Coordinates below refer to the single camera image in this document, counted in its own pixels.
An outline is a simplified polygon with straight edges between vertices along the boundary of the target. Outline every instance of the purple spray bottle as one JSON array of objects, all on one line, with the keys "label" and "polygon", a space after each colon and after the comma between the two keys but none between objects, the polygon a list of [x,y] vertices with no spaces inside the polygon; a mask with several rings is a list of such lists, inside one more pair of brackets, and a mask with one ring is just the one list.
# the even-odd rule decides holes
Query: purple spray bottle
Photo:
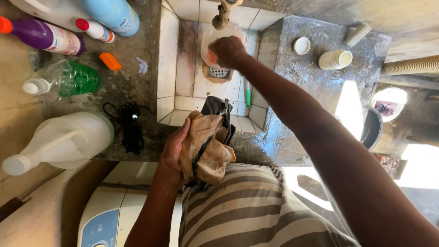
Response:
[{"label": "purple spray bottle", "polygon": [[85,44],[81,37],[35,19],[10,21],[0,16],[0,33],[15,35],[23,43],[35,49],[76,56],[85,51]]}]

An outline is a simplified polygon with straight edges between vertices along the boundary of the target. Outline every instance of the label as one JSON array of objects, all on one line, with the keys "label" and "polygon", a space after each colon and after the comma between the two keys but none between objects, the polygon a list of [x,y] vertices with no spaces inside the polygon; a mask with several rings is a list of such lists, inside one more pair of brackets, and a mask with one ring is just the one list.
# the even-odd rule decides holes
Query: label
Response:
[{"label": "label", "polygon": [[130,6],[130,15],[123,19],[117,27],[110,27],[113,31],[120,35],[132,32],[137,26],[137,14]]},{"label": "label", "polygon": [[114,33],[111,30],[108,30],[107,27],[102,26],[104,28],[104,34],[98,40],[104,41],[105,43],[110,43],[114,39]]},{"label": "label", "polygon": [[81,49],[81,41],[76,34],[48,23],[45,24],[49,26],[54,35],[52,45],[44,49],[45,51],[53,51],[66,55],[76,55],[79,52]]}]

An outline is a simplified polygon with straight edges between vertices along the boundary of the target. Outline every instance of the metal drain cover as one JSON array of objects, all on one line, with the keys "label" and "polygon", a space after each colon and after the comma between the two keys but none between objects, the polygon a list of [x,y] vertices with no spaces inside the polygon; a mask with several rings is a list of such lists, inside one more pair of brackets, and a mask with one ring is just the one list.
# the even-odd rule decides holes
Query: metal drain cover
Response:
[{"label": "metal drain cover", "polygon": [[223,77],[226,77],[228,75],[229,70],[226,70],[226,69],[214,69],[212,67],[209,67],[209,72],[210,72],[210,75],[212,77],[223,78]]}]

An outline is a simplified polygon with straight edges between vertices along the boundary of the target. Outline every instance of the black cable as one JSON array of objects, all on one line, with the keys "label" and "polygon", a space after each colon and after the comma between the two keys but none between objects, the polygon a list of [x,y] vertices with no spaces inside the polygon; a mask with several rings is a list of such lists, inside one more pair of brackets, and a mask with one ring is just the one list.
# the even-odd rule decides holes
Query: black cable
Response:
[{"label": "black cable", "polygon": [[[111,105],[114,108],[118,114],[118,117],[108,113],[108,111],[105,109],[107,105]],[[119,109],[109,102],[103,104],[102,106],[104,113],[110,118],[116,120],[117,123],[121,125],[116,132],[120,129],[123,131],[122,145],[126,148],[126,153],[133,152],[134,154],[139,155],[140,151],[144,147],[142,128],[137,123],[137,119],[140,117],[141,108],[147,109],[151,114],[156,114],[157,112],[157,109],[153,113],[148,107],[139,106],[135,101],[126,102],[124,105],[120,105]]]}]

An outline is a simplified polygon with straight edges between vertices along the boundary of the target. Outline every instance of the orange soap bar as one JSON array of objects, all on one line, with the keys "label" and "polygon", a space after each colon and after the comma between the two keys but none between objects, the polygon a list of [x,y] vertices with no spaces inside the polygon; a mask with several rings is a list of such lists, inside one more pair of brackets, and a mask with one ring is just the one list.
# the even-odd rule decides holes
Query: orange soap bar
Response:
[{"label": "orange soap bar", "polygon": [[111,70],[118,70],[122,68],[122,65],[116,60],[116,58],[107,52],[102,52],[99,57],[105,63],[105,65]]}]

